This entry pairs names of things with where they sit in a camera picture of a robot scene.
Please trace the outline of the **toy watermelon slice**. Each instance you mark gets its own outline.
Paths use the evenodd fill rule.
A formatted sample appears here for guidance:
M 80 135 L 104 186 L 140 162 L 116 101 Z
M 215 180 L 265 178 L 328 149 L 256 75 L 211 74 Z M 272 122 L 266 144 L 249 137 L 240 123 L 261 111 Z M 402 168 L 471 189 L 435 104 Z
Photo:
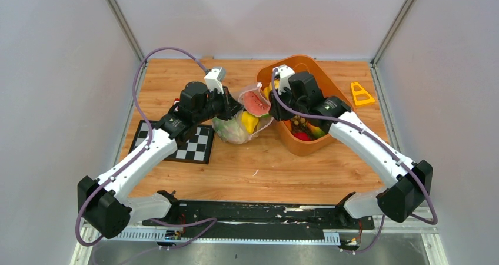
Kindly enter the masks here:
M 263 102 L 253 91 L 243 94 L 241 100 L 245 109 L 253 116 L 263 117 L 268 115 L 270 106 Z

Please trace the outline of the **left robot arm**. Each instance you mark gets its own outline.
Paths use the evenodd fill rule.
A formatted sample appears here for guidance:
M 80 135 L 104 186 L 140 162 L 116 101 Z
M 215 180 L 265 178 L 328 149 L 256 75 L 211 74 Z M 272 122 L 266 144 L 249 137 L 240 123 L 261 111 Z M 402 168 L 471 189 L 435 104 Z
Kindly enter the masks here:
M 179 221 L 180 209 L 172 197 L 157 192 L 148 197 L 129 197 L 135 186 L 161 161 L 175 153 L 207 120 L 230 120 L 243 105 L 228 87 L 209 90 L 202 82 L 190 82 L 179 100 L 156 122 L 148 126 L 145 140 L 121 162 L 95 179 L 84 177 L 77 186 L 76 230 L 85 220 L 102 237 L 112 239 L 129 224 L 158 218 L 172 226 Z

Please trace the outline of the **orange plastic basket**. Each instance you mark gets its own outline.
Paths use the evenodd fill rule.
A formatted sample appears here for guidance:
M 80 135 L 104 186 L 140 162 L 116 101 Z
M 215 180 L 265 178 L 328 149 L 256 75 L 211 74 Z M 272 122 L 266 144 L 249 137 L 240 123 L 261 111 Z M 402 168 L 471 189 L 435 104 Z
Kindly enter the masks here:
M 330 76 L 315 59 L 307 55 L 292 55 L 261 68 L 256 74 L 256 82 L 260 82 L 264 88 L 267 87 L 270 83 L 272 69 L 280 65 L 287 65 L 295 72 L 310 72 L 315 77 L 324 96 L 337 96 L 353 110 L 355 109 L 350 97 L 344 94 L 343 90 L 333 80 L 332 76 Z M 283 122 L 275 121 L 273 126 L 275 127 L 282 144 L 290 153 L 297 156 L 310 155 L 336 141 L 335 138 L 332 138 L 329 135 L 314 141 L 303 141 L 294 137 Z

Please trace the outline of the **yellow toy bell pepper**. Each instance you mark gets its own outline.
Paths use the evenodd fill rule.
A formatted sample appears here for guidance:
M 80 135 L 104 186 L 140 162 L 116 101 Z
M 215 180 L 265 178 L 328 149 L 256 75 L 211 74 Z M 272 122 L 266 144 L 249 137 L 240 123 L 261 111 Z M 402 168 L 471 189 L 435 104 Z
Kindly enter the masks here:
M 258 117 L 252 115 L 248 111 L 244 111 L 241 116 L 241 123 L 249 134 L 255 133 L 259 120 Z

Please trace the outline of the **clear zip top bag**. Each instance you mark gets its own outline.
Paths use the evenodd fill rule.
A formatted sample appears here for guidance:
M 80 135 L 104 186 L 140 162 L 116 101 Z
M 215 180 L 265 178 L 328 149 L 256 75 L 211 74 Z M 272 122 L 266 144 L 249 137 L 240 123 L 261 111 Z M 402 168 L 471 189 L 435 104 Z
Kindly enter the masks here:
M 247 85 L 235 98 L 243 109 L 230 120 L 212 119 L 212 127 L 223 141 L 244 144 L 256 138 L 274 119 L 269 114 L 270 102 L 264 97 L 260 82 Z

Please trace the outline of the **green toy lettuce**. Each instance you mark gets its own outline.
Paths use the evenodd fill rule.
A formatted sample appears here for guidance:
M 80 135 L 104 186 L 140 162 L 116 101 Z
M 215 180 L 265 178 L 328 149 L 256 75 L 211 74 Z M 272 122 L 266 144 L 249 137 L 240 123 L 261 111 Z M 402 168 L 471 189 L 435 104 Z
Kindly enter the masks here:
M 250 140 L 250 134 L 242 124 L 239 115 L 230 120 L 221 120 L 215 117 L 212 119 L 212 127 L 219 138 L 225 142 L 244 144 Z

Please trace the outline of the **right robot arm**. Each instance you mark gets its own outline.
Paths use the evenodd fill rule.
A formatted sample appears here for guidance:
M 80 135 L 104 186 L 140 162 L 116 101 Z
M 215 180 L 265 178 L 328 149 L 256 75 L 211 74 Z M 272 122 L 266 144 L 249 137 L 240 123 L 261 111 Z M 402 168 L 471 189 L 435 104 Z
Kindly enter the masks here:
M 350 193 L 338 204 L 337 223 L 351 228 L 360 218 L 383 214 L 402 223 L 416 217 L 414 210 L 429 199 L 432 166 L 425 160 L 416 163 L 401 154 L 370 130 L 337 96 L 325 97 L 312 74 L 294 72 L 287 66 L 272 70 L 270 114 L 277 121 L 294 116 L 342 142 L 367 163 L 384 186 L 366 193 Z

